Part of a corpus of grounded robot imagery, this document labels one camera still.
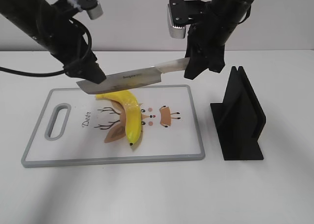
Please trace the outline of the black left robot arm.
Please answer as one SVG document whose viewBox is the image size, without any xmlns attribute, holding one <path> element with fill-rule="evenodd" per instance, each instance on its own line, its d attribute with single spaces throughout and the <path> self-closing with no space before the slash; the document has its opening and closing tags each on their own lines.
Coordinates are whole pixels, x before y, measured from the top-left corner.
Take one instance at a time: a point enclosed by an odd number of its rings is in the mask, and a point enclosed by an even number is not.
<svg viewBox="0 0 314 224">
<path fill-rule="evenodd" d="M 74 18 L 85 11 L 91 20 L 103 14 L 98 0 L 0 0 L 0 13 L 62 63 L 62 70 L 30 73 L 1 67 L 1 72 L 28 76 L 67 75 L 99 84 L 106 79 L 92 51 L 88 28 Z"/>
</svg>

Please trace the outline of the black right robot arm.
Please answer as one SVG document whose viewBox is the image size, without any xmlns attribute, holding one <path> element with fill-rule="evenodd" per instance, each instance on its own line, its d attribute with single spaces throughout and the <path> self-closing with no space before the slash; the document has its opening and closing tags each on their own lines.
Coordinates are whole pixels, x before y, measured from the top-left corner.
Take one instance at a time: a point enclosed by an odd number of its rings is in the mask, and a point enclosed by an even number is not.
<svg viewBox="0 0 314 224">
<path fill-rule="evenodd" d="M 222 71 L 225 44 L 235 28 L 250 16 L 253 1 L 211 0 L 204 4 L 202 19 L 188 30 L 185 78 L 193 80 L 206 69 Z"/>
</svg>

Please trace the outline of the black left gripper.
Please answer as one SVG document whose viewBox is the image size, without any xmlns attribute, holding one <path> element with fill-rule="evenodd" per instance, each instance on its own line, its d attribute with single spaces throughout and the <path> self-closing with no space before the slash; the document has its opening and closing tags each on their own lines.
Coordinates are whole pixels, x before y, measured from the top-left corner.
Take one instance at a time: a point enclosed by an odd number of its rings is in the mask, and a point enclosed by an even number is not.
<svg viewBox="0 0 314 224">
<path fill-rule="evenodd" d="M 52 55 L 63 64 L 63 70 L 53 72 L 53 75 L 66 74 L 96 84 L 106 79 L 91 50 L 91 34 L 80 21 L 51 13 L 48 15 L 48 33 Z"/>
</svg>

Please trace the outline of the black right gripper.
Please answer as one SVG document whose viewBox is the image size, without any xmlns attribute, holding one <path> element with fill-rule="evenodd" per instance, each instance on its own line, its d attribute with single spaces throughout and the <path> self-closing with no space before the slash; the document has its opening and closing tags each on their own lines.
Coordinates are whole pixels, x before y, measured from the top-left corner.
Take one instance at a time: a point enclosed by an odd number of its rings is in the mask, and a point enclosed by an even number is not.
<svg viewBox="0 0 314 224">
<path fill-rule="evenodd" d="M 203 18 L 190 25 L 185 56 L 189 58 L 184 78 L 195 79 L 206 69 L 221 72 L 225 67 L 225 45 L 220 44 L 219 32 L 225 5 L 217 0 L 205 2 Z"/>
</svg>

